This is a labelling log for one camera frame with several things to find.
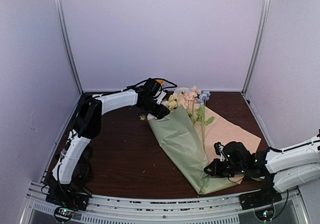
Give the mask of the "pale pink rose stem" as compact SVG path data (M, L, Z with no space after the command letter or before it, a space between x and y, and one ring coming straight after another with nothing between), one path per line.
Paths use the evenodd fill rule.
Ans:
M154 115L152 114L142 114L139 116L139 119L141 121L150 121L150 120L154 120L154 119L157 119Z

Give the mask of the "white round bowl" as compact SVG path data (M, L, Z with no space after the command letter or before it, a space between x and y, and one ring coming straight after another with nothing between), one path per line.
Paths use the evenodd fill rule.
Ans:
M176 94L183 94L183 93L189 93L189 92L191 92L191 89L186 87L179 87L174 90L174 93Z

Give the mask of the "green wrapping paper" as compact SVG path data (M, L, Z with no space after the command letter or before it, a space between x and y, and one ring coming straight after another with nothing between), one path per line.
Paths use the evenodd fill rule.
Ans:
M205 195L237 185L228 178L211 177L204 172L209 162L202 141L183 107L148 123L161 149L197 194Z

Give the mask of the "peach wrapping paper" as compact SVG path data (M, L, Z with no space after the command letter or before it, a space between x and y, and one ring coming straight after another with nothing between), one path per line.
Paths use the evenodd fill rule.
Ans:
M261 138L235 125L209 108L205 108L205 119L214 118L213 122L204 127L200 122L195 124L195 130L204 147L208 163L219 158L214 149L214 144L220 142L226 145L232 141L241 142L250 153L255 153L261 142Z

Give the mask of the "pink fake flower stem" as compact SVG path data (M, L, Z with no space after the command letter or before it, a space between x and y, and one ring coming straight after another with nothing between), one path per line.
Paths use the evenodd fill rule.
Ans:
M182 91L182 96L184 98L184 103L182 104L188 112L192 123L195 124L197 119L197 111L199 108L198 96L202 93L200 89L194 85L192 88L184 88Z

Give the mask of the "blue fake flower stem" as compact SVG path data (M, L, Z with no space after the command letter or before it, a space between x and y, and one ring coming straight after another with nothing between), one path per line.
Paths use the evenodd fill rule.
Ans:
M206 126L206 113L205 113L205 107L206 107L206 103L207 101L210 99L210 96L211 96L211 93L210 91L202 91L199 96L198 96L198 105L199 105L199 108L198 108L198 113L197 113L197 116L198 116L198 121L200 122L201 124L201 141L202 141L202 146L203 146L203 149L205 150L205 126Z

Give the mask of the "cream fake flower bunch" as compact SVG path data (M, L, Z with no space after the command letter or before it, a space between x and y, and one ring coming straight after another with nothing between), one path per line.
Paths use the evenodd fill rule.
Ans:
M165 107L169 109L170 112L175 110L179 104L178 104L178 94L173 93L169 96L167 100L164 100L161 102Z

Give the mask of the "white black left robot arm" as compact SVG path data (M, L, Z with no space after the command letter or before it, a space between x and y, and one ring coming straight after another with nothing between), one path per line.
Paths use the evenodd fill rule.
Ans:
M76 108L75 123L67 139L67 147L61 152L52 170L53 178L59 184L70 184L81 154L90 141L101 131L102 116L113 110L136 106L156 119L170 114L162 104L168 88L177 85L163 78L148 78L137 84L111 93L85 94Z

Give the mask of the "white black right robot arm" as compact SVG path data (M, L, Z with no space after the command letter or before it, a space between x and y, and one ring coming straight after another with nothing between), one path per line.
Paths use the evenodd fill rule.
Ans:
M256 194L256 200L265 205L275 197L276 191L284 192L319 178L319 137L316 135L286 148L269 147L256 153L250 153L241 142L232 141L226 145L217 142L214 150L218 158L203 170L219 178L245 175L266 180L266 186Z

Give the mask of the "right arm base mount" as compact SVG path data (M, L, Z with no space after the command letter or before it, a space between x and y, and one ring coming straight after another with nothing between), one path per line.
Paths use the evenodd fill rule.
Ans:
M275 204L282 200L282 194L267 188L241 194L238 198L242 210L252 209L259 221L268 222L276 217Z

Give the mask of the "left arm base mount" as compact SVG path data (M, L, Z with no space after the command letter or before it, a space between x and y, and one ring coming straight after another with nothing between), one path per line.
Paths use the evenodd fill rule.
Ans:
M53 178L47 181L45 187L48 187L45 200L56 205L53 216L60 223L70 221L79 210L86 211L93 195L90 189L78 182L60 184Z

